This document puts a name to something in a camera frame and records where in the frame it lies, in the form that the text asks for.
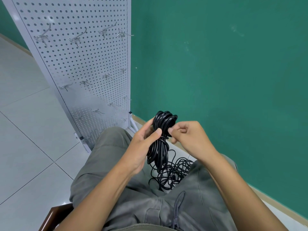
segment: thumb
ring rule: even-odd
[[[182,136],[182,133],[180,131],[177,131],[177,130],[175,130],[173,128],[169,128],[168,132],[169,132],[169,134],[171,134],[171,136],[173,138],[175,138],[176,140],[180,141],[180,138]]]
[[[154,143],[156,140],[159,139],[161,136],[162,130],[161,128],[158,128],[156,131],[154,131],[149,137],[147,137],[144,141],[147,143],[147,145],[151,145]]]

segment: chair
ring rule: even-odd
[[[60,224],[73,210],[73,204],[65,204],[52,207],[42,223],[39,231],[52,231]]]

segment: gray pants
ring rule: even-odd
[[[78,204],[106,176],[125,153],[132,137],[122,128],[103,131],[87,162],[71,185],[70,201]],[[235,163],[224,156],[236,169]],[[188,230],[237,230],[233,219],[208,171],[195,161],[188,175],[169,193],[150,188],[151,168],[128,183],[112,209],[103,230],[150,223]]]

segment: drawstring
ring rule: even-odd
[[[175,202],[174,202],[174,207],[173,207],[173,220],[172,220],[172,224],[171,224],[171,228],[175,229],[175,227],[179,227],[179,223],[178,223],[178,216],[179,216],[179,209],[180,206],[185,198],[185,194],[186,191],[183,190],[181,193],[179,193],[179,195],[177,196]]]

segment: white pegboard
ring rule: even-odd
[[[131,0],[3,1],[40,68],[48,70],[42,69],[79,137],[93,147],[105,128],[127,128],[130,36],[118,34],[119,29],[130,34]],[[37,39],[49,24],[48,39]],[[107,27],[104,37],[99,31]],[[85,29],[79,47],[69,40]]]

